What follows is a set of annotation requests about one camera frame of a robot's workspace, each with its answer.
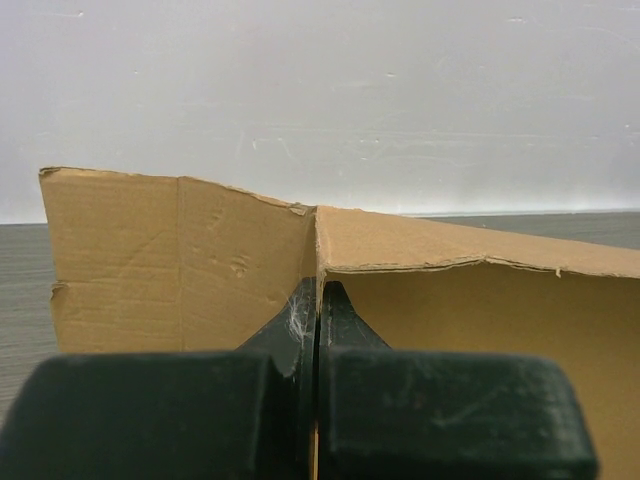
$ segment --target white wall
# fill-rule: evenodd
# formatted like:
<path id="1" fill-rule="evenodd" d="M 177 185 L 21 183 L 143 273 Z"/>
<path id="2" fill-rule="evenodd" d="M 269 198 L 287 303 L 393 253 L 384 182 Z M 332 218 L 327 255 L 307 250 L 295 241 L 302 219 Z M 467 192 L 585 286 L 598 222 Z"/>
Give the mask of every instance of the white wall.
<path id="1" fill-rule="evenodd" d="M 3 0 L 0 222 L 37 169 L 400 213 L 640 207 L 638 0 Z"/>

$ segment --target corrugated cardboard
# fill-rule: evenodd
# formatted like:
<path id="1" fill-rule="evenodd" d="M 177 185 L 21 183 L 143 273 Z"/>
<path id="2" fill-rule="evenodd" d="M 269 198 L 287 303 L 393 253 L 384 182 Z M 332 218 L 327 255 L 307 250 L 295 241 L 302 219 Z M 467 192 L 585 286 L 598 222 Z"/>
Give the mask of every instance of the corrugated cardboard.
<path id="1" fill-rule="evenodd" d="M 307 207 L 189 177 L 47 168 L 66 352 L 234 348 L 305 276 L 397 348 L 534 353 L 585 408 L 608 479 L 640 478 L 640 251 Z"/>

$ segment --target clamp jaw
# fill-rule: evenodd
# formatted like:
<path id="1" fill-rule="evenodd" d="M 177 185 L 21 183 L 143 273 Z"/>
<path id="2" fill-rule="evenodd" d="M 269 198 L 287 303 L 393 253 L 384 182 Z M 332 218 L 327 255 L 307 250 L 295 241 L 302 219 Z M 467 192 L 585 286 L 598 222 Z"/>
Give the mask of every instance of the clamp jaw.
<path id="1" fill-rule="evenodd" d="M 393 350 L 338 282 L 315 305 L 304 279 L 235 351 L 45 361 L 0 432 L 0 479 L 597 477 L 553 362 Z"/>

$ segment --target cardboard flap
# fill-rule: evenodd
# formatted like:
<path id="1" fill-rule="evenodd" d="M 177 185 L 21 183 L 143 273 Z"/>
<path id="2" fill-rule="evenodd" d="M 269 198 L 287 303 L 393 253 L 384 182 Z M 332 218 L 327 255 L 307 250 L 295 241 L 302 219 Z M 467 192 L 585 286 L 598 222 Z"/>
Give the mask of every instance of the cardboard flap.
<path id="1" fill-rule="evenodd" d="M 442 270 L 478 263 L 640 277 L 640 251 L 462 227 L 361 210 L 318 207 L 321 270 L 339 273 Z"/>
<path id="2" fill-rule="evenodd" d="M 302 205 L 187 177 L 49 168 L 40 183 L 65 352 L 235 348 L 314 262 Z"/>

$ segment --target cardboard edge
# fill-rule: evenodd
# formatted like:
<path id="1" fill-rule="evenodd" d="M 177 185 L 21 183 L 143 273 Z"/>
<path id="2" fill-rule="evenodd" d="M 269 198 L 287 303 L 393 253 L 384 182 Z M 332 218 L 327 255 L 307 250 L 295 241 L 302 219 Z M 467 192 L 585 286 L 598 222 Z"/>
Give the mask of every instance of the cardboard edge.
<path id="1" fill-rule="evenodd" d="M 538 273 L 554 273 L 556 277 L 562 278 L 563 273 L 573 275 L 585 275 L 590 277 L 608 277 L 608 278 L 630 278 L 639 279 L 638 275 L 616 274 L 611 272 L 600 272 L 597 270 L 580 270 L 575 268 L 567 268 L 558 266 L 555 268 L 532 265 L 527 263 L 514 262 L 500 257 L 481 256 L 481 257 L 468 257 L 459 258 L 447 262 L 431 265 L 399 265 L 399 264 L 369 264 L 362 266 L 349 266 L 349 265 L 319 265 L 319 269 L 323 268 L 322 278 L 326 277 L 328 272 L 339 274 L 376 274 L 376 273 L 401 273 L 401 272 L 438 272 L 442 270 L 449 270 L 451 268 L 469 267 L 479 264 L 491 264 L 491 265 L 504 265 L 517 270 L 527 270 Z"/>
<path id="2" fill-rule="evenodd" d="M 224 188 L 226 190 L 237 192 L 237 193 L 241 193 L 243 195 L 247 195 L 247 196 L 253 197 L 253 198 L 255 198 L 256 200 L 258 200 L 258 201 L 260 201 L 262 203 L 273 205 L 275 207 L 286 208 L 289 211 L 291 211 L 292 213 L 295 213 L 296 215 L 299 215 L 299 216 L 305 216 L 309 212 L 311 212 L 311 211 L 313 211 L 315 209 L 315 207 L 304 205 L 302 203 L 285 202 L 285 201 L 282 201 L 282 200 L 278 200 L 277 198 L 268 197 L 268 196 L 265 196 L 265 195 L 260 195 L 260 194 L 257 194 L 257 193 L 253 193 L 253 192 L 251 192 L 249 190 L 245 190 L 245 189 L 242 189 L 242 188 L 234 187 L 234 186 L 231 186 L 231 185 L 226 185 L 226 184 L 219 183 L 219 182 L 213 182 L 213 181 L 206 180 L 206 179 L 199 178 L 199 177 L 192 177 L 192 176 L 173 177 L 173 176 L 168 176 L 168 175 L 144 175 L 144 174 L 140 174 L 140 173 L 116 172 L 114 170 L 96 170 L 96 169 L 91 169 L 91 168 L 48 166 L 48 167 L 43 167 L 43 168 L 41 168 L 39 170 L 38 177 L 40 179 L 40 182 L 42 183 L 43 181 L 49 179 L 49 177 L 51 177 L 54 174 L 72 174 L 72 175 L 85 175 L 85 176 L 93 176 L 93 177 L 99 177 L 99 176 L 105 176 L 105 175 L 117 175 L 117 176 L 126 176 L 126 177 L 156 177 L 156 178 L 177 179 L 178 181 L 180 179 L 191 179 L 191 180 L 197 180 L 197 181 L 201 181 L 201 182 L 210 183 L 212 185 L 218 185 L 218 186 L 220 186 L 220 187 L 222 187 L 222 188 Z"/>

